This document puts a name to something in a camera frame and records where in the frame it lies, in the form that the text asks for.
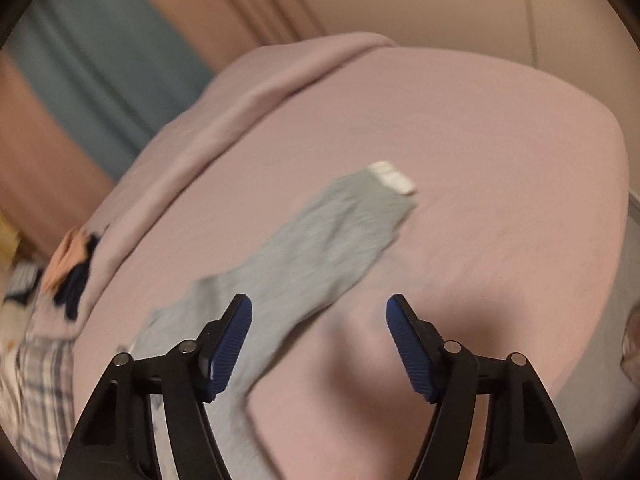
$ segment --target pink bed sheet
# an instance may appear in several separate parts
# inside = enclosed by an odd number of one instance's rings
[[[556,394],[598,322],[620,254],[627,162],[618,123],[532,68],[378,48],[262,118],[137,244],[76,342],[76,416],[149,312],[194,279],[241,264],[334,178],[382,159],[417,183],[418,207],[250,396],[284,478],[408,476],[431,407],[412,391],[386,328],[395,292],[473,352],[523,352]],[[463,478],[481,430],[479,422]]]

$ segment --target orange cloth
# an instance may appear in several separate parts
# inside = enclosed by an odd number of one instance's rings
[[[89,235],[77,227],[67,232],[42,275],[42,290],[51,294],[58,291],[69,271],[89,257],[86,252],[88,240]]]

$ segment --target beige wall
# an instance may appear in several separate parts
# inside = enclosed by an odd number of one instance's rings
[[[640,194],[640,53],[606,0],[306,1],[330,34],[370,30],[406,46],[480,52],[575,84],[621,123]]]

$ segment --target gray garment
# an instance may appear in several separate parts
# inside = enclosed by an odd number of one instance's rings
[[[299,322],[331,305],[363,277],[414,205],[369,170],[340,178],[244,265],[197,281],[185,298],[149,317],[132,346],[136,359],[164,354],[183,339],[196,338],[206,322],[220,318],[237,292],[251,298],[253,322],[231,380],[206,404],[234,480],[278,477],[246,414],[251,387]],[[154,421],[162,477],[177,479],[161,407],[154,409]]]

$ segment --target plaid fabric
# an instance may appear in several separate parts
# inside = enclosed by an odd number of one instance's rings
[[[58,475],[74,428],[73,342],[35,338],[18,351],[22,413],[16,449],[38,480]]]

